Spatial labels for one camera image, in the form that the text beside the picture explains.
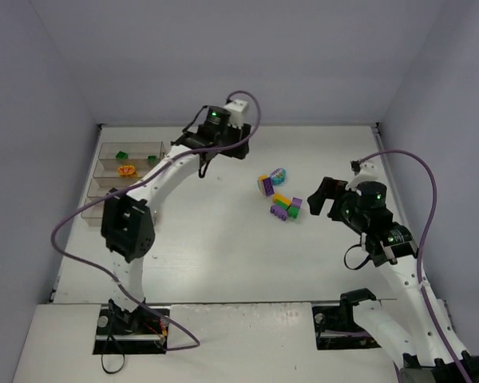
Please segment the teal oval lego piece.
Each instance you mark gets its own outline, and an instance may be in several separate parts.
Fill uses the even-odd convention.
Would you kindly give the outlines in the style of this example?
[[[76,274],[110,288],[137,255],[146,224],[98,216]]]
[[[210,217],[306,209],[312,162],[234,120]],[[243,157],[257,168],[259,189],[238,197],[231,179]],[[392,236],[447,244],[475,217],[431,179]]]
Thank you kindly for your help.
[[[270,180],[274,187],[282,185],[287,178],[285,168],[277,168],[270,174]]]

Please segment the purple printed lego brick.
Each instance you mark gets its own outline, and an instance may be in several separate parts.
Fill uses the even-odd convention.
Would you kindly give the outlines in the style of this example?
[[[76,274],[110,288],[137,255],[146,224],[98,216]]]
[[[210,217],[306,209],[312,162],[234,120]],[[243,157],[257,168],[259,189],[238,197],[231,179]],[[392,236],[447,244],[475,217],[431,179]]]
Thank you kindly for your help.
[[[275,189],[270,177],[258,178],[258,186],[261,193],[266,197],[269,197],[275,194]]]

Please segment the orange flower lego piece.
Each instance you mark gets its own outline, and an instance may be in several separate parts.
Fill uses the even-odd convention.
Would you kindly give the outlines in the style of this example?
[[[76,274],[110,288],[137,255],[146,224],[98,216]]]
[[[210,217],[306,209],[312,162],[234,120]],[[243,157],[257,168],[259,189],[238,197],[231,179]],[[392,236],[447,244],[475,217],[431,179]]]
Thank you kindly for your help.
[[[133,165],[121,165],[117,174],[121,178],[137,178],[137,169]]]

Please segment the yellow curved lego brick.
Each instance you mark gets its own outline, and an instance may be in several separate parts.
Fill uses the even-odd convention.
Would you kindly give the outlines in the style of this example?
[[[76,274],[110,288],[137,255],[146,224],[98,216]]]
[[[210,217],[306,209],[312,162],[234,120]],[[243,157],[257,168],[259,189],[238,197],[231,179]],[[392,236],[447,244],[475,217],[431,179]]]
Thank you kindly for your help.
[[[262,175],[257,179],[257,185],[262,194],[265,194],[271,186],[271,178],[267,175]]]

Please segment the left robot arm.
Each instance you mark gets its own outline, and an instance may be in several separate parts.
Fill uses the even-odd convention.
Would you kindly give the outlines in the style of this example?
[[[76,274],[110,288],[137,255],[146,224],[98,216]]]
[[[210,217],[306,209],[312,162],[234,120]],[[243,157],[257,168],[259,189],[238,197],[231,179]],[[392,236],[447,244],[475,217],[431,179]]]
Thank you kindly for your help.
[[[248,103],[240,99],[228,101],[223,107],[210,106],[204,123],[196,132],[189,128],[171,143],[164,159],[149,171],[141,181],[145,184],[124,195],[108,199],[104,204],[101,236],[111,251],[113,274],[135,299],[131,300],[115,289],[109,300],[112,320],[125,333],[139,330],[147,314],[139,307],[145,302],[143,291],[144,256],[155,241],[155,212],[187,177],[198,172],[204,177],[207,166],[216,152],[192,153],[188,150],[226,147],[243,140],[251,131],[244,122]]]

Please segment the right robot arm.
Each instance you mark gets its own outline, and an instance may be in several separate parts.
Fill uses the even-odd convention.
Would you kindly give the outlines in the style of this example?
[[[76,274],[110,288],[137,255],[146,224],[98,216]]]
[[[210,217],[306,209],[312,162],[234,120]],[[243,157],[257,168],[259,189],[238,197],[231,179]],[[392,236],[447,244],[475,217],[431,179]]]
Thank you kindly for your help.
[[[472,355],[454,333],[418,265],[413,236],[386,206],[386,192],[385,184],[373,180],[349,188],[343,180],[325,177],[307,199],[312,215],[332,200],[328,218],[361,237],[368,260],[388,282],[407,326],[385,312],[367,288],[341,295],[344,321],[364,329],[383,348],[401,382],[479,382],[479,355]]]

